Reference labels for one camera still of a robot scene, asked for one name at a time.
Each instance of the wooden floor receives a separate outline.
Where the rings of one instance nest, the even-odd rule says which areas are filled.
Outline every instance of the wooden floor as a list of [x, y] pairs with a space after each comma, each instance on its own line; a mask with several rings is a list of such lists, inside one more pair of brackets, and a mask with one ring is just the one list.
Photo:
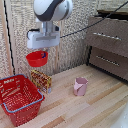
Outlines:
[[[85, 96], [73, 94], [76, 77], [89, 81]], [[54, 75], [52, 81], [39, 115], [19, 128], [110, 128], [128, 101], [126, 83], [90, 66]], [[0, 128], [14, 128], [1, 107]]]

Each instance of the red plastic basket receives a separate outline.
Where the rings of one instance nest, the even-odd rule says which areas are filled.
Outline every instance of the red plastic basket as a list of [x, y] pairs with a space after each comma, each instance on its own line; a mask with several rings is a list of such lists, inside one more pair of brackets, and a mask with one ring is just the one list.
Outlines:
[[22, 74], [0, 80], [0, 102], [15, 127], [35, 118], [44, 99], [39, 89]]
[[48, 52], [32, 52], [26, 56], [26, 59], [31, 67], [41, 67], [44, 66], [48, 61]]

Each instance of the black cable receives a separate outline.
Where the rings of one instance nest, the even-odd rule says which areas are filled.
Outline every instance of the black cable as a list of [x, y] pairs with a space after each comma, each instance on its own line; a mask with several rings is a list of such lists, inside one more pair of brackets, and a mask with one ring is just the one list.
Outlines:
[[128, 1], [125, 2], [123, 5], [121, 5], [119, 8], [117, 8], [115, 11], [111, 12], [110, 14], [108, 14], [108, 15], [107, 15], [106, 17], [104, 17], [103, 19], [99, 20], [98, 22], [96, 22], [96, 23], [94, 23], [94, 24], [92, 24], [92, 25], [90, 25], [90, 26], [87, 26], [87, 27], [85, 27], [85, 28], [83, 28], [83, 29], [81, 29], [81, 30], [78, 30], [78, 31], [76, 31], [76, 32], [67, 34], [67, 35], [65, 35], [65, 36], [61, 36], [60, 38], [63, 38], [63, 37], [66, 37], [66, 36], [70, 36], [70, 35], [72, 35], [72, 34], [76, 34], [76, 33], [78, 33], [78, 32], [81, 32], [81, 31], [83, 31], [83, 30], [85, 30], [85, 29], [88, 29], [88, 28], [90, 28], [90, 27], [92, 27], [92, 26], [94, 26], [94, 25], [100, 23], [100, 22], [103, 21], [104, 19], [108, 18], [109, 16], [111, 16], [112, 14], [114, 14], [115, 12], [117, 12], [119, 9], [121, 9], [121, 8], [122, 8], [123, 6], [125, 6], [126, 4], [128, 4]]

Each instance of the basket handle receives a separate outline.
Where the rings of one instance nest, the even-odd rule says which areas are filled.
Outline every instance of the basket handle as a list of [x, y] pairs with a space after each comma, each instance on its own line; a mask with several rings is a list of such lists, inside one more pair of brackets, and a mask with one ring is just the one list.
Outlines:
[[38, 89], [38, 92], [39, 92], [40, 95], [42, 96], [41, 99], [39, 99], [39, 100], [37, 100], [37, 101], [34, 101], [34, 102], [32, 102], [32, 103], [30, 103], [30, 104], [28, 104], [28, 105], [26, 105], [26, 106], [23, 106], [23, 107], [21, 107], [21, 108], [19, 108], [19, 109], [16, 109], [16, 110], [14, 110], [14, 111], [8, 110], [8, 108], [7, 108], [7, 106], [6, 106], [5, 103], [3, 103], [3, 105], [4, 105], [4, 107], [6, 108], [7, 112], [9, 112], [9, 113], [15, 113], [15, 112], [17, 112], [17, 111], [20, 111], [20, 110], [22, 110], [22, 109], [24, 109], [24, 108], [26, 108], [26, 107], [28, 107], [28, 106], [30, 106], [30, 105], [33, 105], [33, 104], [38, 103], [38, 102], [40, 102], [41, 100], [43, 100], [43, 99], [45, 98], [44, 95], [39, 91], [39, 89]]
[[24, 74], [17, 74], [17, 75], [13, 75], [13, 76], [9, 76], [9, 77], [5, 77], [5, 78], [2, 78], [0, 80], [4, 80], [4, 79], [8, 79], [8, 78], [12, 78], [14, 76], [19, 76], [19, 75], [23, 75], [25, 78], [28, 78], [27, 76], [25, 76]]

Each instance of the gray cabinet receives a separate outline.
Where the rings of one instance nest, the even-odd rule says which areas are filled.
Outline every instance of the gray cabinet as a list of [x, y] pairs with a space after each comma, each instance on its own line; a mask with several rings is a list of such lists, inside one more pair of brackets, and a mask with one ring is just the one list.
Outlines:
[[[89, 25], [101, 20], [90, 17]], [[128, 80], [128, 21], [107, 18], [87, 31], [89, 63]]]

